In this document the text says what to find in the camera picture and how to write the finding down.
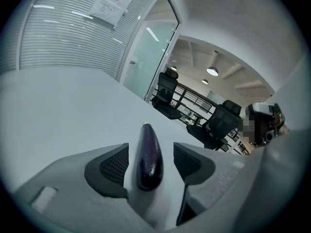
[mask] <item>robotic device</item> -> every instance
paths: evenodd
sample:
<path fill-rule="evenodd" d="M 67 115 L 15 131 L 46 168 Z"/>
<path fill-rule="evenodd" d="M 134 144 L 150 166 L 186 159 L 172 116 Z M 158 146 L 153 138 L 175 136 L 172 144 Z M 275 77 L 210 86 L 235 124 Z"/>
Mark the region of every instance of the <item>robotic device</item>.
<path fill-rule="evenodd" d="M 177 227 L 168 233 L 252 232 L 267 225 L 303 178 L 310 133 L 277 137 L 250 156 L 174 143 L 173 162 L 185 190 Z M 14 194 L 17 206 L 43 232 L 155 233 L 127 202 L 128 147 L 100 148 L 50 164 Z"/>
<path fill-rule="evenodd" d="M 246 110 L 250 130 L 254 133 L 254 139 L 250 142 L 258 145 L 266 144 L 279 135 L 279 129 L 284 125 L 285 118 L 277 103 L 253 103 Z"/>

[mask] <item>eggplant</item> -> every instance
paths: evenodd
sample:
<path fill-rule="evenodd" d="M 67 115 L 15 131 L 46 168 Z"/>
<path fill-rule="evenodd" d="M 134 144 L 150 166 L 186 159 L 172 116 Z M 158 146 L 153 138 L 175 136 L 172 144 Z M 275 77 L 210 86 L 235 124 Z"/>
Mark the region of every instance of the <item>eggplant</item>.
<path fill-rule="evenodd" d="M 136 167 L 137 187 L 142 191 L 156 189 L 163 178 L 162 152 L 152 126 L 145 122 L 142 126 L 138 146 Z"/>

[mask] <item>desk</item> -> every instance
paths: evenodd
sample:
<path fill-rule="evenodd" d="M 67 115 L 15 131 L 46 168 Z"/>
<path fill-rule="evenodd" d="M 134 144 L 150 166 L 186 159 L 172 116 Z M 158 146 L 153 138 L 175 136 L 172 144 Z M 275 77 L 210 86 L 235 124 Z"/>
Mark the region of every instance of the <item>desk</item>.
<path fill-rule="evenodd" d="M 184 183 L 173 163 L 173 142 L 202 147 L 201 142 L 100 69 L 10 71 L 0 76 L 0 91 L 0 168 L 9 191 L 59 158 L 127 142 L 124 187 L 129 199 L 138 198 L 142 217 L 156 229 L 174 228 Z M 132 173 L 145 121 L 158 137 L 164 177 L 154 194 L 144 198 L 137 195 Z"/>

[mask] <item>black railing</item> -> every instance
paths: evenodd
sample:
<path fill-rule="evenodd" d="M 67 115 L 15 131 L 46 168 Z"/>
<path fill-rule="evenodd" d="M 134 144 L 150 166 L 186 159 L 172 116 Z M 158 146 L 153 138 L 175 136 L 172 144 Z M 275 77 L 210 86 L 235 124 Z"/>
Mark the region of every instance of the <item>black railing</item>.
<path fill-rule="evenodd" d="M 210 112 L 209 110 L 211 109 L 212 106 L 214 106 L 214 107 L 217 106 L 217 104 L 214 103 L 213 101 L 205 98 L 203 95 L 197 93 L 196 91 L 188 88 L 187 86 L 185 86 L 181 83 L 178 83 L 177 88 L 175 89 L 174 93 L 180 95 L 179 100 L 176 100 L 173 98 L 173 101 L 175 101 L 176 104 L 177 104 L 177 101 L 182 101 L 182 99 L 185 99 L 185 100 L 193 103 L 193 105 L 199 107 L 202 111 L 206 112 L 207 114 L 212 115 L 212 112 Z M 195 112 L 194 110 L 190 109 L 189 107 L 187 107 L 187 106 L 184 106 L 184 107 L 187 108 L 188 110 L 190 110 L 192 112 L 192 115 L 197 114 L 197 115 L 201 116 L 203 118 L 203 120 L 206 120 L 206 121 L 208 120 L 204 116 L 202 116 L 202 115 L 198 114 L 197 112 Z M 181 110 L 179 110 L 179 112 L 183 115 L 183 117 L 180 118 L 179 120 L 182 121 L 183 123 L 185 123 L 186 125 L 189 125 L 189 123 L 187 121 L 185 121 L 184 118 L 187 118 L 189 121 L 195 122 L 195 119 L 193 119 L 191 116 L 186 115 Z M 229 138 L 231 138 L 234 142 L 236 142 L 238 140 L 237 134 L 238 134 L 238 129 L 234 129 L 227 136 Z M 241 143 L 238 144 L 238 147 L 240 147 L 240 150 L 242 149 L 241 151 L 243 154 L 249 155 L 248 151 L 246 150 L 246 148 Z"/>

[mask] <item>tabletop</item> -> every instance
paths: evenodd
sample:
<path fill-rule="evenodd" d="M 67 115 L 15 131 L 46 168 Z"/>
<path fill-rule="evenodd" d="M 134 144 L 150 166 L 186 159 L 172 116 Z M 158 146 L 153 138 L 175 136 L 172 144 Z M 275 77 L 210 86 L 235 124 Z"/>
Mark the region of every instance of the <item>tabletop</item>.
<path fill-rule="evenodd" d="M 132 179 L 145 121 L 164 161 L 163 181 L 150 193 L 139 191 Z M 184 191 L 173 142 L 203 146 L 100 69 L 42 67 L 0 76 L 0 168 L 10 192 L 57 159 L 129 143 L 129 204 L 157 230 L 168 230 L 175 227 Z"/>

